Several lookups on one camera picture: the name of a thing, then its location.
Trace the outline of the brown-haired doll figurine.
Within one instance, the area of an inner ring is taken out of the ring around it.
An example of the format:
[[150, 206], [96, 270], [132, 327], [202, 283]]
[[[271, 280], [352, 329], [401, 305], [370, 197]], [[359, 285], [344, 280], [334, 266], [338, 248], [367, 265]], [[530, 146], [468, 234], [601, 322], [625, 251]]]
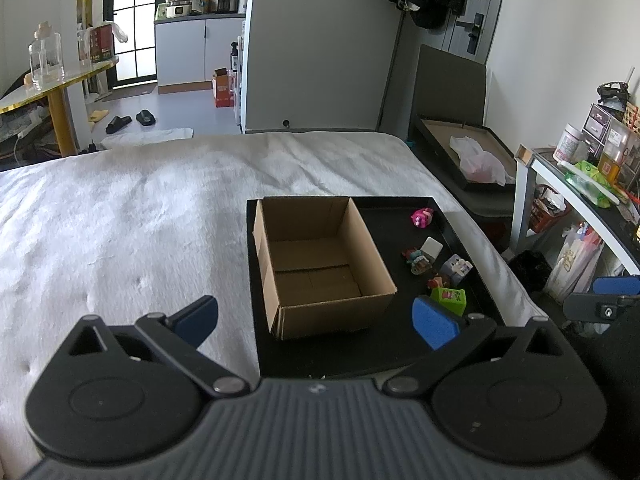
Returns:
[[427, 281], [427, 286], [429, 289], [449, 288], [451, 280], [448, 275], [436, 274]]

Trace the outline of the green hexagonal box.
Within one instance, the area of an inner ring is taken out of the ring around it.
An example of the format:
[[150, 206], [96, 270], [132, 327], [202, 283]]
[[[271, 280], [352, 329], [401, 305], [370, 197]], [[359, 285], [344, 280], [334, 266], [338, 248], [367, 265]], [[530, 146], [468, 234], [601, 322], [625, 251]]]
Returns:
[[463, 289], [436, 287], [431, 291], [431, 300], [457, 316], [464, 315], [466, 295]]

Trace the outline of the white kitchen cabinet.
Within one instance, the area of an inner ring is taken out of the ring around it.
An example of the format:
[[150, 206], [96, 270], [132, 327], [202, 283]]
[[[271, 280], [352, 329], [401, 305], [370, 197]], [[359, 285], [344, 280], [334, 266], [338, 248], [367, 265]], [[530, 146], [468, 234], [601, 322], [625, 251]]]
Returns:
[[229, 67], [231, 44], [241, 36], [243, 24], [244, 16], [236, 14], [156, 22], [158, 92], [210, 90], [215, 70]]

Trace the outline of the black slipper right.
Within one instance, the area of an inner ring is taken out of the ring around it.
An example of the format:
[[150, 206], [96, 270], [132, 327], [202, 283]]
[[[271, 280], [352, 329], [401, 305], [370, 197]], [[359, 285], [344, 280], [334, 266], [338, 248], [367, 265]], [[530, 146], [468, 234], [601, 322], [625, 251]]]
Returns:
[[136, 115], [137, 122], [145, 127], [152, 126], [156, 123], [155, 116], [149, 110], [140, 110]]

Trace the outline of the white charger cube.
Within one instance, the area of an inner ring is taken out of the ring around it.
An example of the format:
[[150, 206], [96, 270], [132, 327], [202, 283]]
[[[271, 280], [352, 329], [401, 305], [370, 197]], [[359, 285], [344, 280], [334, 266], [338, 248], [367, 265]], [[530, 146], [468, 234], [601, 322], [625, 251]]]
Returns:
[[429, 236], [422, 244], [420, 251], [428, 260], [434, 262], [442, 251], [442, 243]]

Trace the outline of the brown cardboard box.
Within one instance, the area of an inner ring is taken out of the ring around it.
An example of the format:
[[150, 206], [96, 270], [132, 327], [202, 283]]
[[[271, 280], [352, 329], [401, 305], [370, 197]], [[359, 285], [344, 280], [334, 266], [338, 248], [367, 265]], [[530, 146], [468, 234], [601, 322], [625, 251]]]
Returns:
[[281, 340], [358, 330], [396, 295], [351, 197], [265, 197], [253, 237], [268, 328]]

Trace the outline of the orange carton on floor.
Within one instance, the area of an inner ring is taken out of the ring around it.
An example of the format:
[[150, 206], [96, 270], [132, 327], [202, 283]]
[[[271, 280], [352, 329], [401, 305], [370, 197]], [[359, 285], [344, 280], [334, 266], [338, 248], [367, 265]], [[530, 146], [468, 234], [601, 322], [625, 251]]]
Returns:
[[232, 75], [226, 68], [214, 70], [212, 88], [216, 107], [233, 106]]

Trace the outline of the red blue beer-mug figurine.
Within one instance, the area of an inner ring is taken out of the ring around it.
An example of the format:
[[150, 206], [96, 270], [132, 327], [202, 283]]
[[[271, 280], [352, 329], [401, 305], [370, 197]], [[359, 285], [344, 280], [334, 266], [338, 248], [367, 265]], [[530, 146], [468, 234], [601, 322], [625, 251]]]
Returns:
[[410, 266], [410, 271], [413, 275], [421, 275], [433, 271], [432, 262], [423, 250], [411, 248], [405, 250], [402, 255]]

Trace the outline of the black slipper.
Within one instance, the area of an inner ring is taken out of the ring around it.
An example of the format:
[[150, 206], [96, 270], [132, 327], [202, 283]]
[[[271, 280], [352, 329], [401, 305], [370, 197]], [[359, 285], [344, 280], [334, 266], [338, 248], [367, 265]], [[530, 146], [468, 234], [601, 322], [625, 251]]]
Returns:
[[105, 133], [110, 136], [111, 134], [114, 134], [116, 132], [119, 132], [119, 130], [122, 130], [122, 128], [125, 128], [126, 126], [128, 126], [130, 124], [130, 122], [132, 122], [132, 119], [130, 116], [115, 116], [106, 126], [105, 128]]
[[155, 116], [149, 110], [140, 110], [136, 115], [137, 122], [145, 127], [152, 126], [156, 123]]

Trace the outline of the pink cartoon figurine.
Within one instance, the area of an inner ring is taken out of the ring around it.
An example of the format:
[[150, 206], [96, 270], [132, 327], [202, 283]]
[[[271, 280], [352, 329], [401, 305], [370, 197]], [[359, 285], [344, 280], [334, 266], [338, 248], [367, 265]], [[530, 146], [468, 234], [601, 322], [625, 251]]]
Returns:
[[419, 229], [427, 229], [433, 220], [434, 210], [432, 208], [421, 208], [411, 215], [411, 222]]

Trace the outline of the gold-edged side table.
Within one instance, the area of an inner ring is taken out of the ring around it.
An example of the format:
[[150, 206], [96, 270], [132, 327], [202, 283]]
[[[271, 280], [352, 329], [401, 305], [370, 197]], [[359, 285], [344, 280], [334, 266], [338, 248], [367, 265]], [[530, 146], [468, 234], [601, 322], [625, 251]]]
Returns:
[[24, 84], [1, 99], [0, 114], [6, 114], [17, 110], [27, 104], [46, 98], [55, 133], [56, 143], [62, 157], [77, 154], [75, 137], [72, 135], [72, 121], [67, 113], [64, 90], [73, 84], [79, 84], [84, 80], [96, 76], [116, 66], [119, 62], [117, 55], [108, 60], [92, 63], [70, 70], [58, 81], [48, 82], [40, 90], [35, 87], [27, 88]]

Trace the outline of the grey bunny cube toy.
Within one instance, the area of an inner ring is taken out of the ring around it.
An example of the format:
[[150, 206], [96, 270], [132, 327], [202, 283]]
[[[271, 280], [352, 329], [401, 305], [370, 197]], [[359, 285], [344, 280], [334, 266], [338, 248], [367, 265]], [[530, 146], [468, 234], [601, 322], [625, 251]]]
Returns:
[[465, 258], [457, 254], [452, 255], [440, 267], [439, 273], [448, 276], [454, 285], [459, 284], [472, 270], [474, 266]]

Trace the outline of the white floor mat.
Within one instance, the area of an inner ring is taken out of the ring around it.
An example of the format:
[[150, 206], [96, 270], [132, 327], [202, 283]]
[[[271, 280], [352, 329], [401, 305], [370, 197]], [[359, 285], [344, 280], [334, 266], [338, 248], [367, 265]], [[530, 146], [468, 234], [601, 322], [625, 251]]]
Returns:
[[101, 141], [101, 148], [102, 150], [114, 150], [114, 148], [135, 148], [136, 146], [142, 145], [192, 139], [193, 135], [194, 131], [192, 128], [114, 133], [111, 136], [106, 136]]

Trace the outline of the black slipper left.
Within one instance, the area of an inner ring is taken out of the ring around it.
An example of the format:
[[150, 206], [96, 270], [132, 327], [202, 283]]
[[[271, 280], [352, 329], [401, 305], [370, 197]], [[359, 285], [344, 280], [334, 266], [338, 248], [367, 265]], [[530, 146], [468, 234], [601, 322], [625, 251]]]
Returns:
[[105, 128], [105, 133], [110, 136], [111, 134], [114, 134], [116, 132], [119, 132], [119, 130], [122, 130], [122, 128], [125, 128], [126, 126], [128, 126], [130, 124], [130, 122], [132, 122], [132, 119], [130, 116], [115, 116], [106, 126]]

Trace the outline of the black tray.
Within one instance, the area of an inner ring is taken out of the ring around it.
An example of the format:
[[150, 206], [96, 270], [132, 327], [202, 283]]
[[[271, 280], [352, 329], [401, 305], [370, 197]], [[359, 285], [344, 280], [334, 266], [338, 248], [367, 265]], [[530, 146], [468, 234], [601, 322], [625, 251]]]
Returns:
[[428, 277], [407, 257], [427, 240], [471, 263], [470, 312], [501, 318], [457, 229], [430, 196], [265, 197], [246, 204], [260, 374], [345, 378], [407, 366], [430, 352], [412, 326]]

